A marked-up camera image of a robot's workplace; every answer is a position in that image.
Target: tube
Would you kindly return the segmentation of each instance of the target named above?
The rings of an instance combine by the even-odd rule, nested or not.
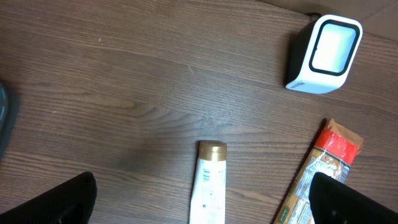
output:
[[[189,224],[225,223],[226,144],[201,141]]]

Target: gold cap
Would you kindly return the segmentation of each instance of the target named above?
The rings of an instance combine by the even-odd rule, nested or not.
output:
[[[226,144],[220,141],[200,141],[199,158],[207,161],[225,161]]]

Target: brown wooden surface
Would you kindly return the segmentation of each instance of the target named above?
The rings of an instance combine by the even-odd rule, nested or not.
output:
[[[270,223],[323,118],[360,134],[346,184],[398,212],[398,44],[364,35],[345,85],[286,90],[308,17],[263,2],[3,0],[21,97],[0,212],[89,170],[91,223],[186,223],[195,141],[229,146],[227,223]]]

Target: plastic packaging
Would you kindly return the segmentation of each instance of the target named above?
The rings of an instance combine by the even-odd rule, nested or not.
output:
[[[314,174],[322,172],[344,183],[362,146],[361,137],[335,120],[328,120],[297,174],[274,224],[314,223],[308,199]]]
[[[189,224],[224,224],[225,189],[226,144],[200,142]]]

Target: white screen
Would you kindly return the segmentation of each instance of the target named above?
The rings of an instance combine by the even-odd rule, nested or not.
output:
[[[349,27],[326,24],[323,27],[312,66],[317,69],[339,73],[343,71],[356,32]]]

